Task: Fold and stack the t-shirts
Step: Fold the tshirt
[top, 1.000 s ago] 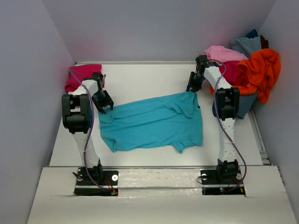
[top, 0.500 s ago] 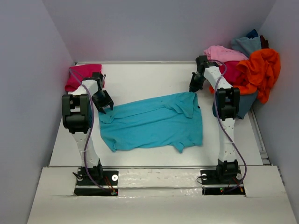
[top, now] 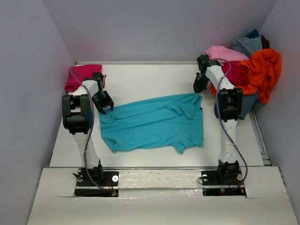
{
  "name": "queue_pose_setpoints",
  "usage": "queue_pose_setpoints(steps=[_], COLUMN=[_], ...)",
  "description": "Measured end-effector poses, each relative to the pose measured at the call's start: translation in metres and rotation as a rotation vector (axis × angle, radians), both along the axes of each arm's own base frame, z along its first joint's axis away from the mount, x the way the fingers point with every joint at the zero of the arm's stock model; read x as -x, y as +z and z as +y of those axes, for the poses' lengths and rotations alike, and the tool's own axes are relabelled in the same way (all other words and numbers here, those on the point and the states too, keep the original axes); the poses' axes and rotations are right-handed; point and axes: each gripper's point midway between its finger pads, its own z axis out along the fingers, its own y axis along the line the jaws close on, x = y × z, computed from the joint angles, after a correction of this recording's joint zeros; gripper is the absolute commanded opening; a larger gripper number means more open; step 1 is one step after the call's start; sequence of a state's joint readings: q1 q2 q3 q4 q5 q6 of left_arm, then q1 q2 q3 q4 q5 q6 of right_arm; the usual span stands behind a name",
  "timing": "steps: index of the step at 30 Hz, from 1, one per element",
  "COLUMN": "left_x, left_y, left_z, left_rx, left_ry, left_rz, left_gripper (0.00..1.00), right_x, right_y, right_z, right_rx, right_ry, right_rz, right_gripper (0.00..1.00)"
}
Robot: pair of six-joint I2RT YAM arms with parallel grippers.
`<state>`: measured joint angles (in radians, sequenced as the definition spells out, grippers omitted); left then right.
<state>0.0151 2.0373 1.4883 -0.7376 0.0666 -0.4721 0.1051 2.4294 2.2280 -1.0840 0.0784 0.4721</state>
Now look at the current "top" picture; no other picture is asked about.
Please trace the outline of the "turquoise t-shirt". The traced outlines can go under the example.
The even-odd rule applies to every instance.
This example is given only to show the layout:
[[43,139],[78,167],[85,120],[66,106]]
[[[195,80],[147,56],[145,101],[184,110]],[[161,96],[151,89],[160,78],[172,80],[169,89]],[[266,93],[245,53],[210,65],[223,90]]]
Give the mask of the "turquoise t-shirt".
[[99,114],[102,140],[112,152],[203,146],[202,96],[187,93],[119,105]]

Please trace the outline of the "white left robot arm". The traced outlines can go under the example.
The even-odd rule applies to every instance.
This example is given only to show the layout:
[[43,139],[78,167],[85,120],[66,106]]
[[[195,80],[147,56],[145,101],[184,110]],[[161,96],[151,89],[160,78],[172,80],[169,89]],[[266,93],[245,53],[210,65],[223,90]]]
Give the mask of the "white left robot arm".
[[106,76],[93,73],[90,78],[79,80],[80,73],[70,69],[70,74],[80,86],[72,94],[62,96],[63,126],[74,138],[82,160],[81,172],[76,175],[80,182],[90,182],[100,189],[104,179],[103,166],[92,140],[95,111],[106,114],[105,109],[113,110],[114,102],[104,90]]

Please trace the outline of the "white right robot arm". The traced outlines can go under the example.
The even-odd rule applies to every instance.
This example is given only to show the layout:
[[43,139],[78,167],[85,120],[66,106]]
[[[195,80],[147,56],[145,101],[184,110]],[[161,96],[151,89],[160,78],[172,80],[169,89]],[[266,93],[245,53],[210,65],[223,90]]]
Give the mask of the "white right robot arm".
[[216,170],[202,172],[203,184],[227,185],[240,175],[238,155],[240,151],[236,145],[236,126],[242,110],[243,91],[235,87],[226,77],[221,68],[221,59],[211,60],[208,55],[197,58],[199,72],[193,84],[195,93],[207,89],[208,83],[216,90],[216,118],[220,124],[220,155]]

